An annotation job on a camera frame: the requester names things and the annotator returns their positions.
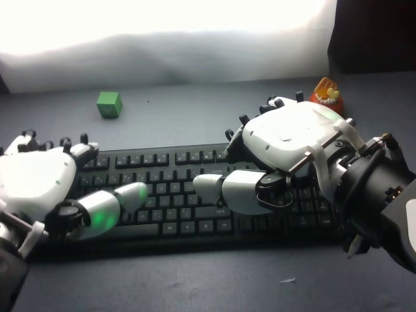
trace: space bar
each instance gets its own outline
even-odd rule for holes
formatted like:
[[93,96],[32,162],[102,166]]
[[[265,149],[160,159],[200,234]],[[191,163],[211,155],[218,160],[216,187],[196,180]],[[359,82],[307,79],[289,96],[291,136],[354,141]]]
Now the space bar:
[[159,234],[158,224],[141,224],[139,226],[116,226],[105,232],[98,239],[141,238]]

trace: white backdrop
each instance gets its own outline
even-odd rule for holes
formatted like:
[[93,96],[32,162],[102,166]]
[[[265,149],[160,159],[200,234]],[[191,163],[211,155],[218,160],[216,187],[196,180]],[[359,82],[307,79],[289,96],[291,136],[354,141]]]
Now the white backdrop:
[[6,1],[0,74],[12,93],[326,75],[335,6]]

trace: metal rod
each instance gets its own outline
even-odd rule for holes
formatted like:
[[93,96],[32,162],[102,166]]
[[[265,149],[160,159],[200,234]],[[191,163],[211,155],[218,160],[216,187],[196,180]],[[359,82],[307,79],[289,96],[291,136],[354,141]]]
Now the metal rod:
[[[349,118],[346,120],[350,125],[354,125],[354,121]],[[333,141],[338,139],[343,133],[341,131],[337,131],[334,133],[331,137],[327,138],[322,144],[322,148],[327,148]],[[289,169],[290,174],[294,174],[297,172],[301,167],[305,166],[311,159],[313,158],[313,155],[311,152],[307,151],[305,152],[305,157],[302,158],[300,161],[298,161],[292,168]]]
[[30,224],[24,222],[23,220],[20,220],[18,217],[6,211],[0,213],[0,220],[10,224],[11,226],[17,227],[25,233],[29,233],[30,231],[32,231],[32,226]]

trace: yellow heart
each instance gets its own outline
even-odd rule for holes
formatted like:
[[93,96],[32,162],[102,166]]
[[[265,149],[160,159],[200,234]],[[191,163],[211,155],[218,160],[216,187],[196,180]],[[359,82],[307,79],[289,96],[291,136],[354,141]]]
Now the yellow heart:
[[339,91],[338,90],[334,90],[333,88],[328,88],[328,91],[326,91],[327,95],[330,96],[330,98],[332,99],[337,99],[339,98]]

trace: black keyboard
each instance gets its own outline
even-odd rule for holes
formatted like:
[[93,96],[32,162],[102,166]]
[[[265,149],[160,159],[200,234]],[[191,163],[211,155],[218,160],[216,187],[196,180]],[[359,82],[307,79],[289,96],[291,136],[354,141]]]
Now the black keyboard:
[[[244,216],[201,200],[192,186],[197,175],[257,169],[248,162],[226,162],[222,153],[225,147],[212,144],[101,151],[79,173],[74,197],[140,181],[148,185],[148,198],[134,213],[122,213],[118,225],[109,232],[83,244],[96,247],[101,243],[111,249],[128,242],[160,246],[340,236],[330,204],[313,184],[294,190],[294,204],[285,215]],[[268,200],[285,205],[291,199],[288,193],[280,198],[271,194]]]

